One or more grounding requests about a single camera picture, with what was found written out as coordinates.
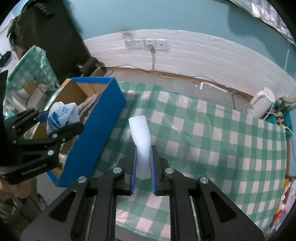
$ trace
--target crumpled plastic bag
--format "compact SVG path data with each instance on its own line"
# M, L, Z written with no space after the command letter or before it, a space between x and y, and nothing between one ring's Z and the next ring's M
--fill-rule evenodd
M76 103L54 103L49 110L49 115L47 118L47 134L58 130L66 125L70 125L80 121L78 113L79 111Z

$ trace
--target table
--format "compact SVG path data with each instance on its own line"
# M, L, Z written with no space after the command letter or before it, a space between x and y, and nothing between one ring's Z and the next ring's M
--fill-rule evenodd
M145 115L151 144L170 167L191 178L210 178L266 231L285 176L282 127L155 85L118 84L127 104L99 157L97 175L131 154L128 118ZM169 198L154 196L150 179L137 179L134 195L118 198L116 224L141 236L170 240Z

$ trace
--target metal screw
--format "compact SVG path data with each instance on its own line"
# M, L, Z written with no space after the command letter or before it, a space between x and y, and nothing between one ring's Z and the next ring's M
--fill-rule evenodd
M47 154L48 154L49 156L52 156L52 155L54 154L54 151L53 151L53 150L49 150L49 151L47 152Z
M122 169L120 167L113 168L114 173L121 173Z
M87 180L87 178L86 178L85 176L78 177L78 179L77 179L77 181L78 181L79 183L85 183L86 180Z
M206 183L209 182L209 179L207 179L206 177L201 177L200 182L203 183L203 184L206 184Z
M172 174L173 172L174 172L173 168L168 167L165 169L165 173L167 173L167 174Z

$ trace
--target white pitcher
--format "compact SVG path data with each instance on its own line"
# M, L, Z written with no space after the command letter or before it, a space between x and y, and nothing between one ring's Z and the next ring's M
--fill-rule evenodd
M264 87L251 100L247 107L247 113L257 118L261 118L265 112L269 111L272 104L276 101L274 94L270 89Z

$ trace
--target green checkered cloth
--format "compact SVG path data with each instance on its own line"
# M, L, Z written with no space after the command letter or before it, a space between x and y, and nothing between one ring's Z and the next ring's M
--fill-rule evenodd
M6 93L21 90L29 80L45 84L50 89L55 89L58 82L47 58L46 52L37 47L31 47L19 60L7 78Z
M286 168L282 127L155 85L118 83L127 104L99 158L96 175L117 166L134 146L128 119L145 115L151 144L185 176L208 177L263 231L276 211ZM141 236L170 239L168 196L152 193L151 179L136 180L120 196L116 224Z

